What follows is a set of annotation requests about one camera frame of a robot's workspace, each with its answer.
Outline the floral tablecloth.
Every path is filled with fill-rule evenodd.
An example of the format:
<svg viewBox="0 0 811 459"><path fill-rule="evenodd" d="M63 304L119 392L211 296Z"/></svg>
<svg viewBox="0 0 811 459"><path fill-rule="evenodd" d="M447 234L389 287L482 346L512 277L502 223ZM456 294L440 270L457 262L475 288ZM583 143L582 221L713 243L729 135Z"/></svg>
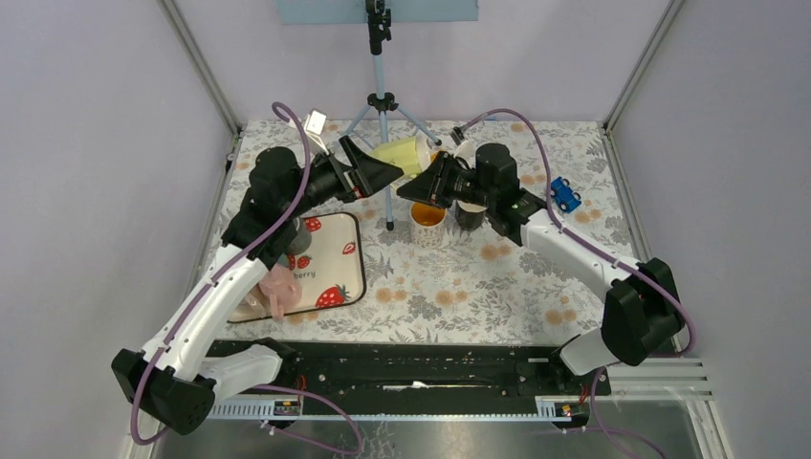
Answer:
<svg viewBox="0 0 811 459"><path fill-rule="evenodd" d="M598 124L538 121L527 127L486 120L467 136L477 145L507 145L521 184L535 194L547 179L569 180L582 202L565 216L566 224L632 254ZM463 231L452 217L439 248L417 247L407 224L409 202L395 199L392 205L392 231L382 194L318 208L321 214L351 213L359 222L366 278L359 301L282 321L229 324L221 338L557 345L601 325L603 301L558 264L489 226Z"/></svg>

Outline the black mug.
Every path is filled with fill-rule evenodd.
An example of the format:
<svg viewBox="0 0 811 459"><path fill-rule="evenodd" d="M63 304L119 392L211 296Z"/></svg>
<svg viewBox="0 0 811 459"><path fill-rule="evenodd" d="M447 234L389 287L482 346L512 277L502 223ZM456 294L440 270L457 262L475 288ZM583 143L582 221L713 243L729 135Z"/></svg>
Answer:
<svg viewBox="0 0 811 459"><path fill-rule="evenodd" d="M483 225L486 207L457 201L454 207L454 218L461 230L473 231Z"/></svg>

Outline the blue toy car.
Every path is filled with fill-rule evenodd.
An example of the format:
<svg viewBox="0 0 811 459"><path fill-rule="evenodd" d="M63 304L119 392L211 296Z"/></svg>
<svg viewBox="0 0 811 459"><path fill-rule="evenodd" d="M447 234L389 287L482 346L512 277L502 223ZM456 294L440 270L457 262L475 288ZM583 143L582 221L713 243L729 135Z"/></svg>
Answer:
<svg viewBox="0 0 811 459"><path fill-rule="evenodd" d="M581 205L581 195L563 177L557 177L552 181L550 196L563 213L571 213Z"/></svg>

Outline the grey mug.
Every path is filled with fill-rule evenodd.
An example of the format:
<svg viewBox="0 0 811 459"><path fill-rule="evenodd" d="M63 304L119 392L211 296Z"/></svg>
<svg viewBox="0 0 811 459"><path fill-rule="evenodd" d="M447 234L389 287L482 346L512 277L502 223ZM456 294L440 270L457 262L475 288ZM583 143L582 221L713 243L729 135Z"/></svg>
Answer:
<svg viewBox="0 0 811 459"><path fill-rule="evenodd" d="M287 253L300 255L305 253L312 244L312 235L307 228L303 218L297 217L295 220L296 236L288 246Z"/></svg>

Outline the strawberry print tray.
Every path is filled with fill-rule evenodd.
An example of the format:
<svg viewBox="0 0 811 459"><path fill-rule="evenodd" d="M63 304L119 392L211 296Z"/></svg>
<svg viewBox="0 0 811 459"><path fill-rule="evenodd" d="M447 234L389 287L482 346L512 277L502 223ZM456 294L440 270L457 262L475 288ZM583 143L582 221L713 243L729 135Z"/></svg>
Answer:
<svg viewBox="0 0 811 459"><path fill-rule="evenodd" d="M289 268L301 287L301 300L284 317L350 305L359 301L366 290L357 218L338 212L304 221L312 235L311 246L300 255L285 254L277 263ZM248 290L228 322L270 318L269 302L257 283Z"/></svg>

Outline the pink mug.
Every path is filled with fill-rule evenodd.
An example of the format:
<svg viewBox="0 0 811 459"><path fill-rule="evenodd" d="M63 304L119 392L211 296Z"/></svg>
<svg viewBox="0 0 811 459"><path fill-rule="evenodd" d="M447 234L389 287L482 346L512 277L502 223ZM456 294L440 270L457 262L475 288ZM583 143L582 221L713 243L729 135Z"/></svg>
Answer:
<svg viewBox="0 0 811 459"><path fill-rule="evenodd" d="M278 264L260 279L258 287L267 297L270 315L275 320L283 319L301 300L301 287L294 273Z"/></svg>

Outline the yellow mug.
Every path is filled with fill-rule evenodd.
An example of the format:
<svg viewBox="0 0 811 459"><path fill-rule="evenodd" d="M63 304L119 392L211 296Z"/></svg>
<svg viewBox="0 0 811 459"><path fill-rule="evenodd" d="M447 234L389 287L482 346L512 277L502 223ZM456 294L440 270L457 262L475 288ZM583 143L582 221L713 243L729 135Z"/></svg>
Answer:
<svg viewBox="0 0 811 459"><path fill-rule="evenodd" d="M371 151L370 156L401 168L407 177L415 177L428 169L434 152L426 141L408 137L382 143Z"/></svg>

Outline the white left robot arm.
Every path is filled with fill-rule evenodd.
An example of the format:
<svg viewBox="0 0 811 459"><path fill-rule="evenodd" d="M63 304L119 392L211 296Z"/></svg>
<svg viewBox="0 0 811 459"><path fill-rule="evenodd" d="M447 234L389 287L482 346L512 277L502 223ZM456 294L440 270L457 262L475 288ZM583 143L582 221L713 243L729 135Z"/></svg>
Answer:
<svg viewBox="0 0 811 459"><path fill-rule="evenodd" d="M283 393L296 368L266 344L211 358L208 350L243 297L277 264L297 236L295 220L330 200L352 203L404 176L401 168L339 140L342 163L331 153L287 147L255 159L238 212L222 235L208 270L177 312L139 351L122 349L111 367L131 404L130 433L138 445L156 441L139 433L145 413L178 434L195 430L218 403L259 385Z"/></svg>

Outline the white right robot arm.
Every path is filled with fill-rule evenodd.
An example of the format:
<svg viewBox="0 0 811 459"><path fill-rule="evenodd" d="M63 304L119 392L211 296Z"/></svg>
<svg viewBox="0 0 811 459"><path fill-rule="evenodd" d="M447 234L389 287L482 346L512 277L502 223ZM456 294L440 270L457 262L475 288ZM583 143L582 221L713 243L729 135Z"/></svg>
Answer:
<svg viewBox="0 0 811 459"><path fill-rule="evenodd" d="M480 146L474 167L441 152L397 194L436 208L455 202L483 207L495 232L552 260L603 300L600 328L564 343L548 369L549 382L560 393L575 392L597 368L642 363L687 324L666 263L620 256L564 225L542 198L522 187L503 144Z"/></svg>

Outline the floral mug orange inside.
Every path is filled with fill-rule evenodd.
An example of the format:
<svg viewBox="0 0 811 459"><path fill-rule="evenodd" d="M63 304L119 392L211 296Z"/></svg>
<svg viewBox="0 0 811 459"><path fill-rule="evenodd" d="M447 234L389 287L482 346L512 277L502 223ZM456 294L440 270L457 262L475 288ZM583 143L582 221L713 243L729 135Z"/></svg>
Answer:
<svg viewBox="0 0 811 459"><path fill-rule="evenodd" d="M413 203L410 211L411 243L424 249L436 249L444 239L447 211L421 203Z"/></svg>

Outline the blue board on wall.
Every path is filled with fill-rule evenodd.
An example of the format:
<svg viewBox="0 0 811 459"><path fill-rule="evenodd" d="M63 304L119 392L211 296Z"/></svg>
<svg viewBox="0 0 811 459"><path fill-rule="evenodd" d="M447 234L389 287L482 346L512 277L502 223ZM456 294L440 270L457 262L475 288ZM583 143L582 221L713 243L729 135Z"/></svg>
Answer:
<svg viewBox="0 0 811 459"><path fill-rule="evenodd" d="M394 23L467 22L479 18L476 0L275 1L283 25L363 24L372 13Z"/></svg>

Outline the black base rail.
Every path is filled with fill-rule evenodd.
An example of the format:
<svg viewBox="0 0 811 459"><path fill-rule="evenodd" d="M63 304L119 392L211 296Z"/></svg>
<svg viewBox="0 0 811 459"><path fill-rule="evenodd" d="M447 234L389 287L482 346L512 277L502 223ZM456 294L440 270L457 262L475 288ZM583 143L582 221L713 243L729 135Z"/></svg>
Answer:
<svg viewBox="0 0 811 459"><path fill-rule="evenodd" d="M258 339L282 358L274 384L321 396L306 415L531 415L539 398L578 401L606 376L565 377L545 346Z"/></svg>

